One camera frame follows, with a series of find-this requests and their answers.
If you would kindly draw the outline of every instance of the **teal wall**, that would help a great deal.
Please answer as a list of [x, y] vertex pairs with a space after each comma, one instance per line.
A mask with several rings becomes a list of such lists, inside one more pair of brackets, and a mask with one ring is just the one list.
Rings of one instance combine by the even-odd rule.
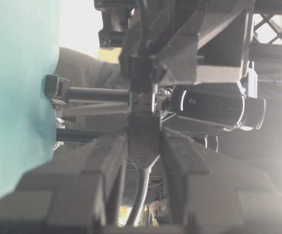
[[59, 0], [0, 0], [0, 197], [49, 161], [55, 116], [43, 81], [59, 56]]

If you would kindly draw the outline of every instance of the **metal rod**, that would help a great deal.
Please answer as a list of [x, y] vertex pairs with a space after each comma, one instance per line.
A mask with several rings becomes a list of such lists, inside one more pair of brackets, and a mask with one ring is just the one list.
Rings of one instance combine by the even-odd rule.
[[250, 60], [282, 64], [282, 46], [267, 44], [252, 44]]
[[257, 0], [255, 13], [282, 15], [282, 0]]
[[184, 234], [186, 233], [183, 226], [160, 226], [160, 227], [116, 227], [107, 226], [101, 229], [102, 234]]
[[272, 84], [282, 84], [282, 80], [275, 80], [275, 79], [261, 79], [258, 80], [259, 83], [272, 83]]
[[107, 132], [57, 128], [57, 141], [88, 143]]
[[63, 108], [61, 110], [61, 115], [63, 117], [127, 114], [127, 113], [129, 113], [129, 108], [127, 104], [115, 104], [115, 103], [74, 106], [74, 107]]
[[129, 93], [125, 89], [95, 89], [70, 87], [71, 102], [111, 102], [128, 103]]

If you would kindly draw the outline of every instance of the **metal frame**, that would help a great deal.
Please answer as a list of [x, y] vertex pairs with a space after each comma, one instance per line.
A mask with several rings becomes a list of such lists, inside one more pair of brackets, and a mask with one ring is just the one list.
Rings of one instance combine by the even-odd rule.
[[[130, 80], [128, 128], [94, 139], [65, 160], [27, 172], [16, 190], [0, 200], [0, 234], [280, 233], [282, 215], [270, 214], [270, 209], [282, 211], [282, 196], [264, 174], [162, 127], [153, 108], [159, 85], [238, 81], [246, 74], [248, 16], [254, 12], [254, 1], [95, 0], [95, 4], [104, 11], [100, 36], [106, 43], [101, 45], [117, 45], [114, 32], [126, 35], [120, 61], [122, 75]], [[128, 28], [128, 18], [114, 17], [135, 7], [140, 23]], [[229, 44], [231, 34], [237, 34], [234, 44]], [[88, 89], [81, 91], [88, 94]], [[127, 101], [127, 93], [122, 97], [120, 103]], [[148, 170], [158, 155], [165, 171], [171, 226], [116, 227], [128, 156], [137, 169]], [[262, 203], [266, 199], [277, 202]], [[253, 212], [257, 204], [260, 212]]]
[[267, 44], [259, 43], [254, 36], [250, 48], [250, 59], [253, 61], [271, 62], [282, 65], [282, 45], [272, 44], [277, 39], [282, 40], [282, 31], [280, 32], [277, 26], [270, 21], [273, 16], [282, 15], [282, 0], [257, 0], [255, 13], [260, 14], [263, 20], [255, 25], [254, 32], [264, 24], [268, 24], [276, 33], [276, 36], [270, 38]]

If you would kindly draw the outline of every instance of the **white light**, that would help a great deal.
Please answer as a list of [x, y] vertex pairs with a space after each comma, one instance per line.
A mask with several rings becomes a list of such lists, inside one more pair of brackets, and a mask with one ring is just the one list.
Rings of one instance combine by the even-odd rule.
[[207, 143], [207, 135], [206, 135], [206, 137], [204, 138], [205, 139], [205, 148], [207, 149], [207, 147], [208, 147], [208, 143]]
[[184, 102], [185, 95], [186, 95], [186, 90], [183, 92], [182, 98], [181, 98], [181, 106], [180, 106], [181, 111], [183, 111], [183, 102]]
[[100, 47], [98, 32], [102, 29], [101, 12], [94, 1], [61, 0], [60, 46], [76, 50], [93, 57]]
[[153, 94], [152, 95], [152, 113], [155, 111], [155, 97], [156, 97], [156, 94]]
[[253, 130], [252, 127], [246, 127], [246, 126], [241, 127], [241, 129], [242, 129], [243, 131], [252, 131], [252, 130]]
[[242, 113], [241, 113], [241, 116], [240, 116], [240, 118], [239, 118], [239, 120], [237, 122], [237, 125], [240, 124], [240, 122], [241, 122], [241, 120], [242, 120], [242, 118], [244, 116], [244, 112], [245, 112], [245, 97], [244, 96], [242, 96], [242, 102], [243, 102]]

